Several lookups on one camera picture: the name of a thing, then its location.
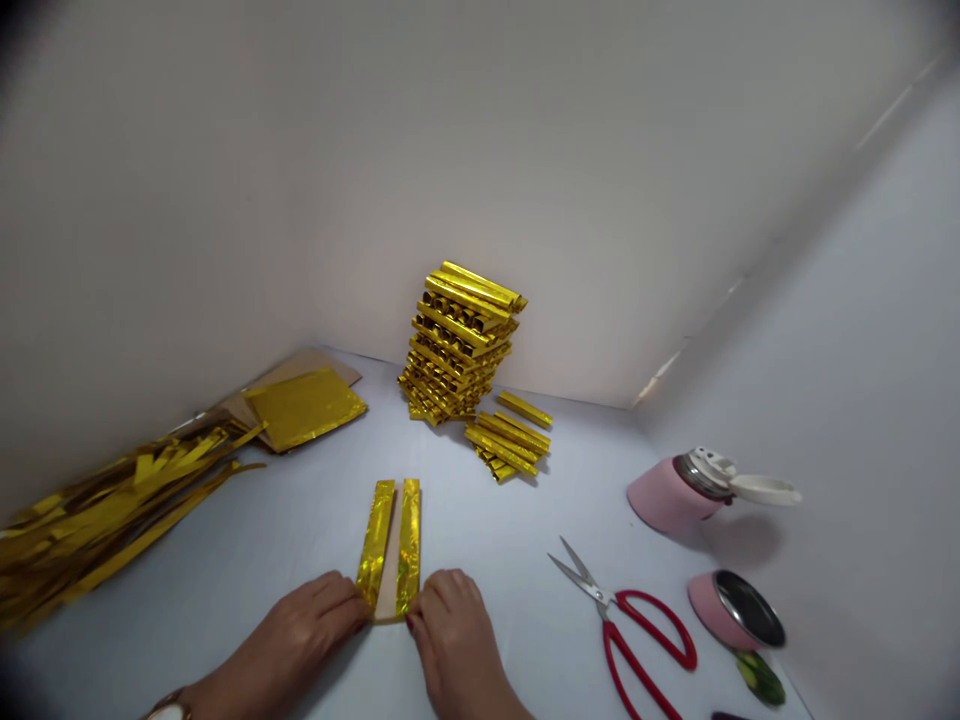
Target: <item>hand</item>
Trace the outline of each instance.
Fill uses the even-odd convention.
[[[407,625],[440,720],[533,720],[503,671],[480,590],[462,570],[431,575]]]
[[[180,699],[196,720],[283,717],[371,614],[351,580],[321,575],[274,605],[237,651]]]

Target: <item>pink thermos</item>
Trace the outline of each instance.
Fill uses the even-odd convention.
[[[662,460],[627,488],[634,512],[663,533],[705,520],[733,502],[734,495],[764,505],[796,505],[801,500],[790,483],[738,475],[730,460],[705,447]]]

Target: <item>scissors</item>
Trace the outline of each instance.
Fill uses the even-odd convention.
[[[620,653],[626,658],[627,662],[630,664],[631,669],[636,673],[637,677],[640,678],[640,682],[643,683],[643,686],[647,689],[653,699],[657,701],[657,705],[660,706],[660,709],[666,714],[670,720],[682,720],[680,714],[674,709],[673,705],[670,704],[670,701],[660,692],[660,688],[656,686],[650,676],[647,674],[647,671],[643,669],[643,666],[640,664],[640,661],[637,660],[636,655],[633,654],[633,651],[630,650],[630,647],[627,645],[627,641],[623,639],[623,635],[620,634],[620,630],[616,625],[613,624],[613,621],[610,620],[610,616],[607,614],[607,608],[610,603],[613,603],[620,610],[636,622],[640,627],[646,630],[650,635],[653,636],[654,640],[660,643],[663,648],[670,653],[673,658],[680,663],[680,666],[687,670],[695,670],[697,667],[697,648],[693,644],[693,639],[690,637],[690,633],[687,632],[687,628],[680,621],[680,618],[662,603],[657,598],[652,595],[648,595],[645,592],[640,592],[639,590],[621,590],[618,593],[612,593],[609,590],[603,590],[597,587],[597,581],[594,580],[593,575],[590,574],[590,571],[587,570],[587,566],[583,564],[577,554],[573,551],[573,548],[567,544],[567,541],[562,537],[560,542],[563,543],[563,546],[567,549],[567,552],[570,554],[570,557],[573,558],[574,564],[577,566],[577,570],[580,571],[578,575],[569,567],[564,565],[562,562],[557,560],[553,555],[547,553],[551,560],[556,563],[557,567],[563,571],[563,574],[570,578],[574,584],[583,590],[587,595],[592,597],[597,603],[597,612],[600,613],[600,618],[603,620],[603,645],[604,649],[607,652],[607,665],[610,666],[610,674],[613,676],[613,684],[617,686],[617,692],[620,693],[620,699],[623,701],[623,706],[627,709],[627,712],[630,713],[630,717],[633,720],[641,720],[640,715],[633,707],[633,703],[630,702],[630,698],[627,697],[627,691],[623,689],[623,683],[620,681],[620,673],[617,672],[617,666],[613,661],[613,646],[616,645],[620,650]],[[674,645],[666,635],[660,632],[657,629],[657,626],[652,622],[647,620],[640,612],[633,607],[627,598],[637,598],[638,600],[644,600],[651,605],[654,605],[659,609],[664,615],[667,616],[667,619],[673,623],[673,626],[677,629],[677,632],[680,633],[680,639],[683,641],[683,651],[680,650],[676,645]]]

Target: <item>red scissors handle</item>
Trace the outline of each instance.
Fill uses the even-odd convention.
[[[669,607],[664,605],[662,602],[657,600],[657,598],[647,593],[640,592],[639,590],[622,590],[617,593],[617,605],[620,609],[633,619],[637,624],[639,624],[644,630],[646,630],[653,638],[660,643],[664,649],[669,652],[674,659],[680,663],[681,667],[687,670],[693,670],[697,667],[697,648],[693,644],[693,639],[690,637],[690,633],[687,632],[687,628],[680,621],[680,618]],[[652,622],[647,620],[640,612],[633,607],[627,598],[637,598],[644,600],[651,605],[656,606],[664,615],[667,616],[667,619],[673,623],[673,626],[677,629],[677,632],[680,633],[680,639],[683,642],[683,650],[681,651],[673,642],[667,638]],[[647,674],[647,671],[643,669],[643,666],[640,664],[640,661],[637,660],[636,655],[633,654],[633,651],[627,645],[627,641],[623,639],[623,635],[620,634],[620,630],[612,622],[603,623],[603,646],[607,653],[607,664],[610,666],[610,674],[613,676],[613,683],[617,686],[617,692],[620,693],[620,699],[623,701],[623,706],[627,709],[627,712],[630,713],[630,717],[633,720],[641,720],[639,713],[633,707],[633,703],[630,702],[630,698],[627,695],[627,691],[623,687],[623,683],[620,680],[620,673],[617,671],[616,663],[613,658],[613,646],[616,645],[617,649],[620,650],[620,654],[623,655],[627,663],[629,663],[630,668],[640,678],[640,682],[643,683],[643,686],[647,689],[647,692],[657,701],[657,705],[660,706],[660,709],[663,710],[664,714],[670,720],[683,720],[680,717],[680,713],[676,711],[673,705],[670,704],[670,701],[667,700],[666,696],[660,692],[660,688],[657,687],[656,683],[653,682],[653,679]]]

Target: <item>pink container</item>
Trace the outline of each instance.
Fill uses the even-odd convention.
[[[647,525],[663,533],[683,530],[713,515],[722,500],[694,490],[680,477],[669,457],[634,480],[627,488],[627,500]]]
[[[729,570],[698,575],[687,595],[700,622],[720,642],[737,650],[781,648],[787,637],[770,604]]]

